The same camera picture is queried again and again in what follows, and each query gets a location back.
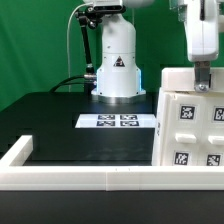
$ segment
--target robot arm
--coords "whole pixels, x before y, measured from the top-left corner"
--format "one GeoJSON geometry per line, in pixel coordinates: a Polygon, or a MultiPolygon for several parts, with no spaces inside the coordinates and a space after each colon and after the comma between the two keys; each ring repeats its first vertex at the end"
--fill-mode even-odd
{"type": "Polygon", "coordinates": [[[128,8],[141,8],[151,5],[154,0],[83,0],[85,3],[93,2],[94,5],[99,6],[122,6],[125,5],[128,8]]]}
{"type": "Polygon", "coordinates": [[[209,91],[210,62],[219,53],[219,2],[179,0],[179,16],[184,21],[188,60],[195,64],[195,90],[209,91]]]}
{"type": "MultiPolygon", "coordinates": [[[[79,11],[76,18],[85,31],[83,40],[84,46],[87,46],[86,52],[89,52],[88,41],[85,41],[86,25],[91,29],[98,24],[102,26],[102,64],[96,71],[96,88],[91,91],[95,100],[131,103],[145,98],[146,92],[141,87],[141,70],[135,62],[136,30],[123,18],[122,13],[126,7],[140,8],[153,1],[84,0],[89,5],[85,12],[79,11]]],[[[90,60],[87,61],[87,72],[89,65],[90,60]]]]}

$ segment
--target robot cable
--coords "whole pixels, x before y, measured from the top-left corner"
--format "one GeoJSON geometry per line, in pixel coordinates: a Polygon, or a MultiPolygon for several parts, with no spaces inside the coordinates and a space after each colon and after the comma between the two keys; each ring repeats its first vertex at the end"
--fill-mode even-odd
{"type": "Polygon", "coordinates": [[[84,7],[84,6],[88,6],[88,5],[93,5],[93,2],[91,3],[86,3],[86,4],[82,4],[78,7],[76,7],[70,18],[69,18],[69,21],[68,21],[68,27],[67,27],[67,59],[68,59],[68,77],[71,78],[71,55],[70,55],[70,30],[71,30],[71,23],[72,23],[72,19],[73,19],[73,16],[75,15],[75,13],[81,8],[81,7],[84,7]]]}

